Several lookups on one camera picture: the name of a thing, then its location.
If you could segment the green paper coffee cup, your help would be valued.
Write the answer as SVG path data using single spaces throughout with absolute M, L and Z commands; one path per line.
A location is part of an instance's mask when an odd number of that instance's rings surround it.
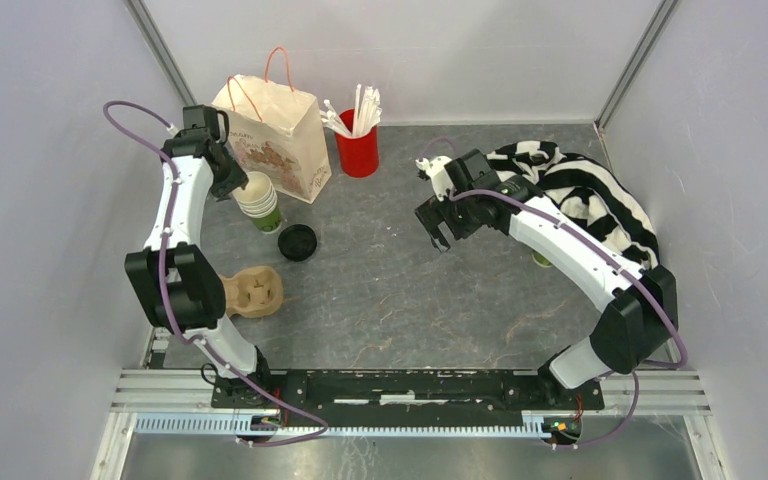
M 540 254 L 538 251 L 533 251 L 533 252 L 532 252 L 532 259 L 533 259 L 533 261 L 534 261 L 534 262 L 535 262 L 537 265 L 541 266 L 542 268 L 552 268 L 552 267 L 553 267 L 553 264 L 552 264 L 552 262 L 551 262 L 551 261 L 549 261 L 549 260 L 548 260 L 548 259 L 547 259 L 545 256 L 543 256 L 542 254 Z

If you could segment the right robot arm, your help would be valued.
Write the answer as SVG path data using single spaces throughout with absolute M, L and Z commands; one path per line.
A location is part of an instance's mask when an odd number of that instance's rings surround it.
M 459 158 L 421 158 L 415 166 L 433 190 L 415 215 L 438 250 L 450 247 L 442 225 L 454 240 L 490 227 L 546 257 L 599 311 L 585 339 L 541 367 L 537 392 L 545 405 L 566 406 L 585 382 L 610 373 L 629 374 L 678 338 L 676 282 L 664 267 L 645 269 L 611 251 L 565 216 L 537 185 L 493 169 L 478 150 Z

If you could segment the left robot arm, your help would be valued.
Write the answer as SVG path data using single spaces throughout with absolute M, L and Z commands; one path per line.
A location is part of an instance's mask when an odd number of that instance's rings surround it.
M 207 197 L 226 197 L 248 177 L 227 145 L 227 113 L 187 106 L 182 120 L 157 151 L 164 181 L 158 213 L 142 249 L 127 254 L 125 271 L 148 322 L 198 348 L 219 393 L 262 407 L 274 394 L 270 369 L 228 318 L 223 282 L 199 247 Z

